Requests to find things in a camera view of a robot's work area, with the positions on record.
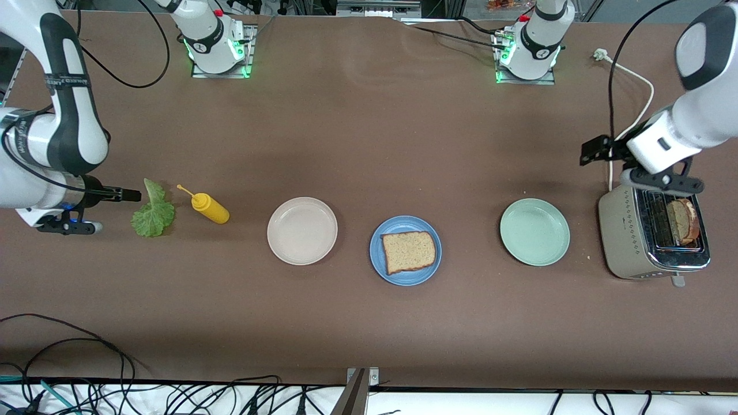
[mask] mustard bottle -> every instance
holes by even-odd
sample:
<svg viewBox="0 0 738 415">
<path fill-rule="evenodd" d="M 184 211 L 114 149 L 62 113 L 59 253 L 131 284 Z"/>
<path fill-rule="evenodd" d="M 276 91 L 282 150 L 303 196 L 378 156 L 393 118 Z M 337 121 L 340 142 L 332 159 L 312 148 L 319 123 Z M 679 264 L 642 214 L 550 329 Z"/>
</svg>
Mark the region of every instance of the mustard bottle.
<svg viewBox="0 0 738 415">
<path fill-rule="evenodd" d="M 177 185 L 177 188 L 181 191 L 185 191 L 192 196 L 192 207 L 198 212 L 202 213 L 206 218 L 217 224 L 224 224 L 228 222 L 230 213 L 226 210 L 223 205 L 218 203 L 215 199 L 210 197 L 207 193 L 192 194 L 189 190 Z"/>
</svg>

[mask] blue plate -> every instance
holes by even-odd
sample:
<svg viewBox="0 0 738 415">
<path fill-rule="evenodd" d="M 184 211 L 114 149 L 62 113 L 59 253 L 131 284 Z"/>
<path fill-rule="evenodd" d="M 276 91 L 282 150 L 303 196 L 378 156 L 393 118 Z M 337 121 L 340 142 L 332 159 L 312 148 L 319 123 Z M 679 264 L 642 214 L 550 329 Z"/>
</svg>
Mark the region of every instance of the blue plate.
<svg viewBox="0 0 738 415">
<path fill-rule="evenodd" d="M 433 238 L 433 242 L 435 243 L 435 262 L 433 265 L 425 267 L 422 270 L 403 271 L 387 275 L 387 257 L 384 256 L 382 235 L 413 231 L 422 232 L 424 230 L 430 233 L 430 236 Z M 371 242 L 369 242 L 369 256 L 371 258 L 371 264 L 382 278 L 395 285 L 410 287 L 427 281 L 428 278 L 433 276 L 435 271 L 438 269 L 438 266 L 441 265 L 441 239 L 438 237 L 435 229 L 433 229 L 433 227 L 423 219 L 416 218 L 414 216 L 395 216 L 392 219 L 384 221 L 384 223 L 379 225 L 379 227 L 374 231 L 374 235 L 371 237 Z"/>
</svg>

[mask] brown tabletop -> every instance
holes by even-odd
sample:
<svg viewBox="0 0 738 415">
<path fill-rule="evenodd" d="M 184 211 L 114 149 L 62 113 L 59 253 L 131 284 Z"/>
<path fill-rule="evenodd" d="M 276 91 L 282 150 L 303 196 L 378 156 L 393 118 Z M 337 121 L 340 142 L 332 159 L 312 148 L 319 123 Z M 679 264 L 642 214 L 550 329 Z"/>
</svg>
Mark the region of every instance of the brown tabletop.
<svg viewBox="0 0 738 415">
<path fill-rule="evenodd" d="M 596 220 L 605 165 L 580 168 L 578 158 L 584 141 L 607 132 L 607 67 L 590 56 L 614 53 L 626 26 L 574 24 L 556 85 L 517 86 L 494 82 L 488 49 L 387 18 L 280 17 L 258 39 L 252 79 L 192 79 L 172 20 L 159 20 L 173 55 L 157 85 L 126 88 L 88 61 L 112 134 L 92 174 L 129 188 L 144 177 L 164 183 L 174 225 L 140 238 L 129 223 L 139 204 L 109 203 L 86 214 L 102 233 L 62 237 L 3 210 L 0 315 L 38 312 L 98 332 L 154 379 L 340 383 L 346 367 L 378 366 L 388 385 L 738 387 L 738 143 L 705 151 L 693 169 L 707 184 L 707 270 L 675 289 L 605 267 Z M 484 40 L 458 23 L 435 27 Z M 653 80 L 654 109 L 682 92 L 681 30 L 644 25 L 622 56 Z M 81 38 L 130 82 L 164 64 L 146 14 L 85 13 Z M 618 130 L 647 92 L 617 75 Z M 48 100 L 28 57 L 10 105 Z M 230 222 L 192 210 L 178 183 L 212 195 Z M 307 267 L 283 263 L 266 242 L 272 212 L 297 196 L 323 200 L 339 222 L 331 253 Z M 521 264 L 501 243 L 502 212 L 525 197 L 568 220 L 568 253 L 549 267 Z M 432 224 L 444 250 L 437 273 L 410 288 L 381 279 L 368 256 L 376 227 L 403 214 Z M 0 354 L 22 363 L 74 335 L 5 323 Z M 100 349 L 63 346 L 30 374 L 116 377 L 117 358 Z"/>
</svg>

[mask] lettuce leaf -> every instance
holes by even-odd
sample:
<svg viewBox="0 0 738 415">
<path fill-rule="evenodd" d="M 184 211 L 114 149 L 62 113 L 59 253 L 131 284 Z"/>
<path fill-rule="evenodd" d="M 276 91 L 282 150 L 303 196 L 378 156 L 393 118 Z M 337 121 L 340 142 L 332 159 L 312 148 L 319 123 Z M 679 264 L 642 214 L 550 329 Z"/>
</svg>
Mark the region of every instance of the lettuce leaf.
<svg viewBox="0 0 738 415">
<path fill-rule="evenodd" d="M 159 183 L 143 179 L 148 193 L 148 203 L 131 218 L 131 226 L 139 236 L 153 238 L 164 232 L 174 222 L 174 205 L 165 200 L 164 188 Z"/>
</svg>

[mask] bread slice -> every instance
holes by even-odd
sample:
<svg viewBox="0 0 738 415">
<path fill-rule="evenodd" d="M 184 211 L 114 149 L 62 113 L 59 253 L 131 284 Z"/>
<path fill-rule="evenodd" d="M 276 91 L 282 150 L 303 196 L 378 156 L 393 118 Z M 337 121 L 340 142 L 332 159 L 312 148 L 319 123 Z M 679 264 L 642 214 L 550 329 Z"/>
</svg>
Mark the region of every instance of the bread slice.
<svg viewBox="0 0 738 415">
<path fill-rule="evenodd" d="M 435 243 L 428 232 L 403 232 L 382 235 L 387 274 L 417 271 L 435 262 Z"/>
<path fill-rule="evenodd" d="M 679 245 L 691 244 L 700 236 L 697 209 L 689 199 L 676 199 L 666 206 L 674 240 Z"/>
</svg>

